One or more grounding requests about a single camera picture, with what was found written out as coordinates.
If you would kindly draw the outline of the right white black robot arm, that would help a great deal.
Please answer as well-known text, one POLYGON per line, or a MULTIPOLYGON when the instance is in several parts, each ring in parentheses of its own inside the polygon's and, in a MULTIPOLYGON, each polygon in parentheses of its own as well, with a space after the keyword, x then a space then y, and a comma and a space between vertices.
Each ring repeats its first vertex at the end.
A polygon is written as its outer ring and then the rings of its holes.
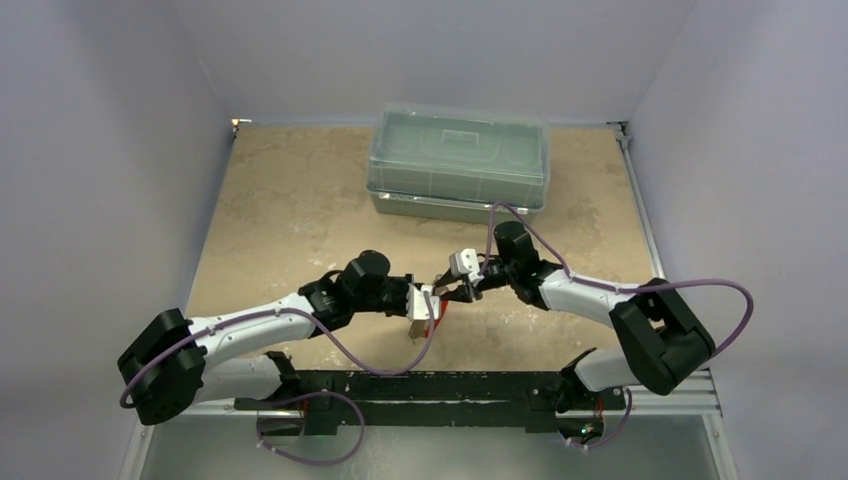
POLYGON ((527 305, 611 328, 617 347, 589 349, 562 369, 561 392, 569 404, 584 407, 600 391, 633 385, 667 395, 715 353, 712 336, 669 282, 616 286, 568 274, 541 258, 519 221, 497 225, 492 240, 493 256, 474 249, 452 254, 434 288, 443 300, 472 303, 488 290, 509 287, 527 305))

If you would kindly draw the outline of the red handled metal key tool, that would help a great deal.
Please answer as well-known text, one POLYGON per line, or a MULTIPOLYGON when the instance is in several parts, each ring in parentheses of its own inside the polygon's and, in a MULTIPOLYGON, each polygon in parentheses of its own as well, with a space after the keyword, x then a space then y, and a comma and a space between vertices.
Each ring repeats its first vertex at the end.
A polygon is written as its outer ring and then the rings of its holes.
POLYGON ((434 309, 434 320, 429 320, 427 318, 412 320, 408 329, 408 338, 412 341, 431 338, 435 330, 440 326, 447 306, 448 302, 446 300, 439 301, 436 304, 434 309))

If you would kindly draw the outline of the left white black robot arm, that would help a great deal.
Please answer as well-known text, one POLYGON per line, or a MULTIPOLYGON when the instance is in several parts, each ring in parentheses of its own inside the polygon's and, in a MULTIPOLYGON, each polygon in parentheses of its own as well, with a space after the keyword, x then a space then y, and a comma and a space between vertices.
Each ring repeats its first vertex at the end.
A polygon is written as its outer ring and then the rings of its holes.
POLYGON ((284 409, 297 399, 298 382, 287 358, 259 351, 275 344, 324 336, 358 313, 380 313, 433 328, 441 306, 431 286, 411 274, 393 276, 389 259, 366 250, 295 292, 229 314, 188 318, 178 308, 157 314, 117 360, 125 382, 123 409, 144 425, 171 420, 196 403, 243 397, 284 409))

